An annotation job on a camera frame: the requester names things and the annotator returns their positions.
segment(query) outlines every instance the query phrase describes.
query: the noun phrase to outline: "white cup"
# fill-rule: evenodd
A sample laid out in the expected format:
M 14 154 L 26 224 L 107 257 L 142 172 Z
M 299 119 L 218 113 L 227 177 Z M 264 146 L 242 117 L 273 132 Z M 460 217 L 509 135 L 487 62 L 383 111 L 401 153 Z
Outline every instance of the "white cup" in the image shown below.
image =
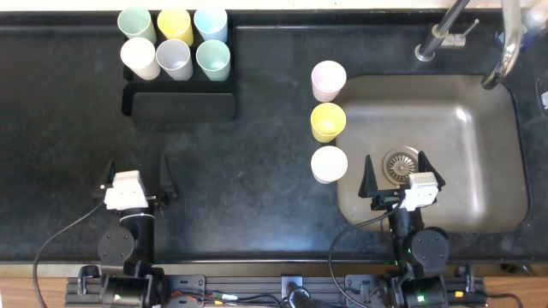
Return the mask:
M 144 80 L 153 80 L 160 74 L 154 45 L 146 38 L 132 38 L 124 43 L 120 50 L 120 58 Z
M 219 40 L 205 41 L 196 51 L 196 62 L 204 70 L 207 78 L 225 81 L 230 75 L 230 50 Z
M 322 103 L 331 102 L 346 83 L 346 71 L 335 61 L 323 61 L 312 70 L 312 91 Z
M 199 9 L 194 13 L 194 25 L 205 41 L 216 39 L 226 43 L 229 36 L 228 19 L 224 9 Z
M 314 152 L 310 165 L 314 179 L 321 184 L 329 184 L 343 177 L 348 168 L 348 159 L 343 150 L 327 145 Z
M 156 44 L 151 13 L 143 8 L 128 8 L 118 15 L 118 27 L 128 39 L 145 38 Z
M 190 48 L 180 39 L 168 39 L 156 50 L 156 60 L 174 80 L 189 80 L 194 72 Z

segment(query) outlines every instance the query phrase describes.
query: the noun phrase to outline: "sink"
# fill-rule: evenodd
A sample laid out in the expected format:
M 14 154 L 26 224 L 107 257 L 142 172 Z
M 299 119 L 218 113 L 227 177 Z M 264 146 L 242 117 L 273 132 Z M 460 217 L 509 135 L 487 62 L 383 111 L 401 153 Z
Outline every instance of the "sink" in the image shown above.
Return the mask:
M 426 226 L 450 232 L 505 232 L 529 208 L 512 97 L 503 86 L 487 91 L 480 76 L 361 76 L 337 96 L 347 125 L 337 146 L 348 157 L 338 181 L 338 203 L 351 223 L 379 216 L 358 197 L 366 155 L 379 189 L 396 187 L 416 169 L 423 151 L 446 186 L 422 209 Z M 368 226 L 380 230 L 380 222 Z

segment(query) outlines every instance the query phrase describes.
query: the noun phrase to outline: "faucet handle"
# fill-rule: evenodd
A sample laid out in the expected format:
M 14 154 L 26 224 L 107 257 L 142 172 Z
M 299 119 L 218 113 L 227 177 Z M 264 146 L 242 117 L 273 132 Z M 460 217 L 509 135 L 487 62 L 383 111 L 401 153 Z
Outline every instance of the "faucet handle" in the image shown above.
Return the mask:
M 457 49 L 462 48 L 466 44 L 466 36 L 480 23 L 479 19 L 476 19 L 472 26 L 470 26 L 463 34 L 446 34 L 442 44 L 439 48 L 445 49 Z

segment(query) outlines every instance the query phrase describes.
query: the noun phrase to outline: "faucet spout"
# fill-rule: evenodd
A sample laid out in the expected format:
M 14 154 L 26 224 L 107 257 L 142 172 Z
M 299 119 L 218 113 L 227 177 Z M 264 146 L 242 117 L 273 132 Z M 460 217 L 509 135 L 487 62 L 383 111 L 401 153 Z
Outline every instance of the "faucet spout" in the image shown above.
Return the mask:
M 521 47 L 521 8 L 519 0 L 501 0 L 504 18 L 504 48 L 501 60 L 493 71 L 486 75 L 481 85 L 491 90 L 504 80 L 514 67 Z

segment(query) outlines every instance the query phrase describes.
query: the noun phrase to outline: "white label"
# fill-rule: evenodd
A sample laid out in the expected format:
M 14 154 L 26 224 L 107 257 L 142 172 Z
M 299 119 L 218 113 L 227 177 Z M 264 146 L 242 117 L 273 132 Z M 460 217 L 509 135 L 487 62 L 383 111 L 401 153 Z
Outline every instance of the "white label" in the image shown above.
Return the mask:
M 540 97 L 542 98 L 542 106 L 545 110 L 548 110 L 548 92 L 545 92 Z
M 223 299 L 226 300 L 238 300 L 238 297 L 235 295 L 223 294 Z

